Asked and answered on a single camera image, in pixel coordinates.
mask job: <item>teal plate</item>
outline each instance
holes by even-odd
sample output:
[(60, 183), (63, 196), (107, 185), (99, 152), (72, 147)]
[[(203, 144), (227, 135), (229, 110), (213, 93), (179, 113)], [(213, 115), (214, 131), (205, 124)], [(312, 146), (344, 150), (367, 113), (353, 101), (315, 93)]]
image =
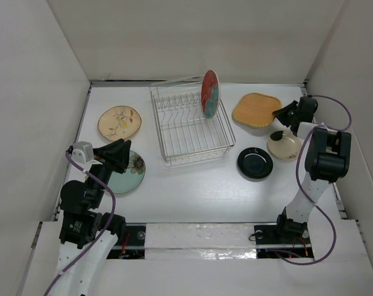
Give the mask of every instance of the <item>teal plate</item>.
[(109, 188), (116, 194), (132, 191), (136, 188), (145, 176), (145, 162), (142, 157), (130, 151), (129, 166), (125, 173), (112, 173), (108, 183)]

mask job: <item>black plate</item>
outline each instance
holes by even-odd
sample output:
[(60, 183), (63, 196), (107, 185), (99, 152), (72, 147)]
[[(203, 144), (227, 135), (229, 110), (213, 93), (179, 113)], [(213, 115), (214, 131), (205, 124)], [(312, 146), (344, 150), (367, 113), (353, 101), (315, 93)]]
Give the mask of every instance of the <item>black plate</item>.
[(246, 148), (237, 159), (241, 172), (253, 179), (263, 179), (273, 170), (273, 160), (270, 155), (260, 148)]

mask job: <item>wire dish rack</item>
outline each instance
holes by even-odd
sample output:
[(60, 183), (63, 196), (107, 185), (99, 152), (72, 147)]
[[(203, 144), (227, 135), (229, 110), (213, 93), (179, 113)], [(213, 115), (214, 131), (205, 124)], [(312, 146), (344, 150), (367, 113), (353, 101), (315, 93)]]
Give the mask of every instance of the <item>wire dish rack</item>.
[(220, 99), (216, 115), (205, 118), (200, 100), (203, 78), (195, 76), (150, 85), (160, 152), (166, 163), (224, 156), (236, 143)]

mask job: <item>white wall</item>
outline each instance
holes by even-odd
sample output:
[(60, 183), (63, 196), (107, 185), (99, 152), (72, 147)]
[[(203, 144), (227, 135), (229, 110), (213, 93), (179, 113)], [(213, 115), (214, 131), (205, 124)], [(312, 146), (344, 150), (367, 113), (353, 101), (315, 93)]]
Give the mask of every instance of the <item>white wall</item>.
[[(338, 187), (347, 213), (360, 220), (373, 264), (373, 0), (346, 0), (307, 88), (340, 99), (353, 114), (350, 172)], [(345, 126), (344, 112), (319, 104), (318, 119)]]
[(302, 83), (343, 0), (48, 0), (89, 79)]
[(88, 89), (46, 1), (0, 0), (0, 224), (51, 217)]

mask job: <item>wall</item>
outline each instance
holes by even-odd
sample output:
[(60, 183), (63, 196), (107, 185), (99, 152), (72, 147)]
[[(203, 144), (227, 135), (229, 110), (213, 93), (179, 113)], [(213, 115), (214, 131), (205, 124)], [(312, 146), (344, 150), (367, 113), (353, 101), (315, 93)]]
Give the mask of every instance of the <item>wall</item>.
[(0, 0), (0, 224), (51, 217), (88, 89), (45, 0)]
[(48, 3), (92, 80), (302, 83), (343, 0)]
[[(350, 171), (338, 187), (350, 218), (360, 220), (373, 264), (373, 0), (345, 2), (307, 88), (340, 99), (353, 114)], [(318, 119), (345, 126), (344, 112), (319, 104)]]

